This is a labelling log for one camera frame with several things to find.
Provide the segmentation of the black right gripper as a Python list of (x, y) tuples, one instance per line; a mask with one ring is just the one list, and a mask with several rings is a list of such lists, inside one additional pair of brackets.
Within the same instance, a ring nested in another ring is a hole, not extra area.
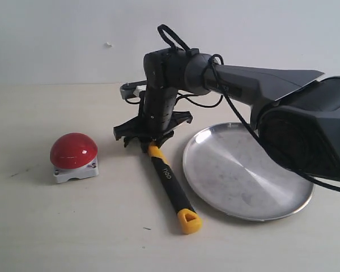
[(162, 49), (147, 53), (143, 59), (147, 86), (142, 117), (136, 116), (113, 128), (117, 141), (124, 139), (127, 147), (132, 139), (155, 139), (158, 148), (175, 134), (184, 123), (190, 124), (190, 112), (174, 112), (179, 90), (185, 90), (185, 69), (189, 57), (180, 49)]

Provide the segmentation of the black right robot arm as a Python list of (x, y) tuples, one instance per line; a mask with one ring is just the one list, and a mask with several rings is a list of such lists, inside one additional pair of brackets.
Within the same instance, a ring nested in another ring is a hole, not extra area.
[(340, 76), (221, 65), (197, 49), (179, 48), (146, 54), (143, 67), (138, 115), (113, 129), (116, 139), (162, 144), (192, 120), (189, 112), (174, 111), (179, 91), (217, 92), (250, 106), (250, 127), (276, 163), (340, 182)]

